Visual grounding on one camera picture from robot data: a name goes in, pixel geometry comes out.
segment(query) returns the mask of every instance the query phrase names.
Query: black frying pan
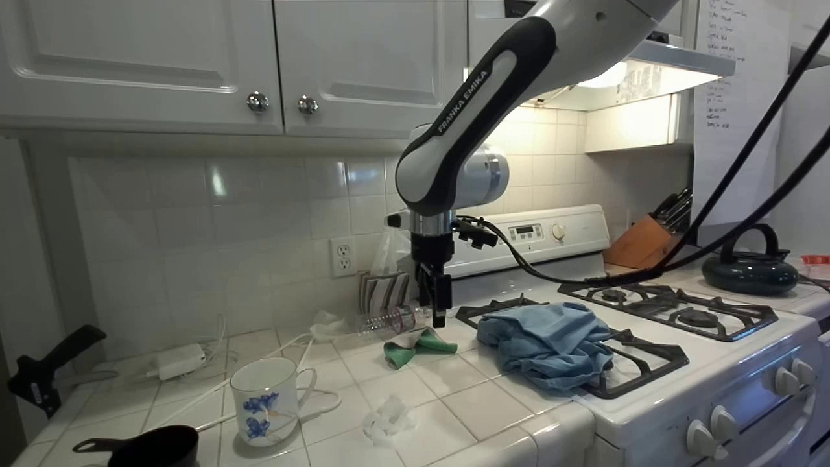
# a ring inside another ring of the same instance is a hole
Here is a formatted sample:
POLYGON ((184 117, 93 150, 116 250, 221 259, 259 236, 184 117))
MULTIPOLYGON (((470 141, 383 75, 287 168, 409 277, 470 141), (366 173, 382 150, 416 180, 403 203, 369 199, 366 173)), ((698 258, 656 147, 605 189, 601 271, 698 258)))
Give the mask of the black frying pan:
POLYGON ((199 431, 163 425, 138 438, 86 438, 72 452, 111 452, 110 467, 194 467, 199 431))

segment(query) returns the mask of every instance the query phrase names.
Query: knife block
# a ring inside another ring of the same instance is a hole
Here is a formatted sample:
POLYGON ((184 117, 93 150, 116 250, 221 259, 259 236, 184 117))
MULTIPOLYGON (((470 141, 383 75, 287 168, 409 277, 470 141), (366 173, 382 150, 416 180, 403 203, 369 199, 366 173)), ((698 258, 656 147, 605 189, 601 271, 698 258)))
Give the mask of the knife block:
POLYGON ((649 271, 669 254, 674 241, 678 238, 663 225, 652 215, 643 215, 605 251, 605 264, 649 271))

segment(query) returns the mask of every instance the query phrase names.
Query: white mug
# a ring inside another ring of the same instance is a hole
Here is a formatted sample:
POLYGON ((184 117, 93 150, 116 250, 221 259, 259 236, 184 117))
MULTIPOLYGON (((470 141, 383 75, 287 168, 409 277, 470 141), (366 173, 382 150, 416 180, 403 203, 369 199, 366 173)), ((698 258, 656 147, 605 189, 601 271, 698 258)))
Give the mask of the white mug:
POLYGON ((287 359, 259 359, 242 367, 230 376, 230 389, 235 400, 238 438, 250 446, 272 446, 287 438, 299 420, 300 404, 308 391, 316 387, 316 372, 295 372, 295 363, 287 359), (312 373, 312 383, 299 387, 295 378, 312 373))

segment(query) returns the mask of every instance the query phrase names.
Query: knife handle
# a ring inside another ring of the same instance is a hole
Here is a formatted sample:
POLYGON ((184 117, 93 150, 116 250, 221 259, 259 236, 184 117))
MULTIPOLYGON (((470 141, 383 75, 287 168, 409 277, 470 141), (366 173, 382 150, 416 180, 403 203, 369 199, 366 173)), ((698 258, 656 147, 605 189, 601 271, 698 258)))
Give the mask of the knife handle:
POLYGON ((82 325, 59 346, 55 346, 53 352, 42 360, 42 367, 56 372, 59 367, 69 363, 72 359, 77 359, 82 350, 89 350, 93 343, 103 338, 106 334, 98 326, 82 325))

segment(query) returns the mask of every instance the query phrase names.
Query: white tile countertop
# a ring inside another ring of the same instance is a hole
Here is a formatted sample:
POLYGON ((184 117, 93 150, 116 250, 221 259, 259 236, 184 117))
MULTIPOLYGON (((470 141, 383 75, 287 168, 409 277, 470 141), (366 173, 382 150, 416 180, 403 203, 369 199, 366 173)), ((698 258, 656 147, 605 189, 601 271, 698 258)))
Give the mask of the white tile countertop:
MULTIPOLYGON (((475 329, 464 325, 455 321, 439 334, 456 343, 458 352, 416 355, 399 372, 383 360, 382 339, 370 333, 313 343, 300 369, 316 369, 316 387, 337 391, 343 404, 300 422, 295 437, 270 452, 242 448, 235 420, 222 420, 199 433, 199 467, 456 467, 551 464, 571 453, 582 456, 589 442, 574 433, 574 425, 591 431, 587 408, 574 404, 571 398, 540 398, 504 378, 492 360, 483 359, 475 329), (364 437, 364 420, 392 394, 405 402, 409 428, 377 446, 364 437)), ((270 333, 242 334, 225 352, 215 352, 209 367, 163 383, 148 378, 148 359, 116 363, 120 378, 77 387, 16 467, 106 464, 110 453, 72 453, 72 446, 91 437, 129 438, 158 425, 221 420, 233 412, 225 378, 274 347, 281 343, 270 333)), ((330 404, 313 398, 321 394, 312 394, 303 409, 330 404)))

